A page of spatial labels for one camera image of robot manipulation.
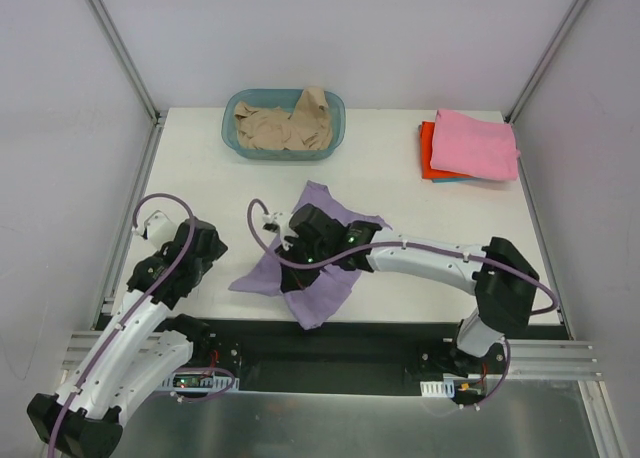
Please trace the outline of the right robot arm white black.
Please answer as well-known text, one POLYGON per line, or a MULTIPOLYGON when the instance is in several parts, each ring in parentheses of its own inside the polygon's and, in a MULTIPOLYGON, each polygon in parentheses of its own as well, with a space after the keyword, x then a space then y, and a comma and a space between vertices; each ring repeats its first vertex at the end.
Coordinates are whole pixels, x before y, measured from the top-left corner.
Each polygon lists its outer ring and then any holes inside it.
POLYGON ((474 297, 476 307, 447 350, 431 353, 440 370, 460 377, 481 366, 491 347, 525 330, 539 275, 517 248, 494 237, 486 246, 412 238, 366 220, 342 224, 306 204, 263 220, 278 233, 284 292, 310 287, 328 266, 346 272, 388 272, 439 282, 474 297))

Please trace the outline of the purple t shirt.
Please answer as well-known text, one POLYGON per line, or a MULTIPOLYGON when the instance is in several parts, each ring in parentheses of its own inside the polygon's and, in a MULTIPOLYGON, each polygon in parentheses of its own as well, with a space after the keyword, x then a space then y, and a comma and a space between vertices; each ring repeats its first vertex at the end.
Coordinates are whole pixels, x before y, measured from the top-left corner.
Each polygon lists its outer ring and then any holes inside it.
MULTIPOLYGON (((390 228, 380 216, 363 215, 345 208, 332 197, 329 188, 324 184, 308 181, 293 210, 297 211, 306 203, 317 206, 342 225, 363 220, 390 228)), ((281 296, 300 326, 310 330, 320 327, 338 311, 351 294, 360 276, 360 271, 348 272, 331 265, 326 267, 314 283, 305 289, 282 292, 280 290, 281 265, 268 254, 264 254, 247 275, 231 283, 229 290, 268 297, 281 296)))

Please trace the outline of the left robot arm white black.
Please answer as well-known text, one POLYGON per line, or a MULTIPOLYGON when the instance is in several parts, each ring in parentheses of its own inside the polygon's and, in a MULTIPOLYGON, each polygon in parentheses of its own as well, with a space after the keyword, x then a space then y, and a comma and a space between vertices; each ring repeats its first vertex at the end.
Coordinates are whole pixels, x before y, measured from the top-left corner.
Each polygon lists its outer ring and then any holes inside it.
POLYGON ((171 313, 226 244, 210 223, 194 218, 174 224, 162 213, 147 222, 143 237, 155 251, 134 266, 119 309, 56 392, 36 394, 27 407, 50 453, 110 456, 127 421, 165 378, 212 363, 210 327, 171 313))

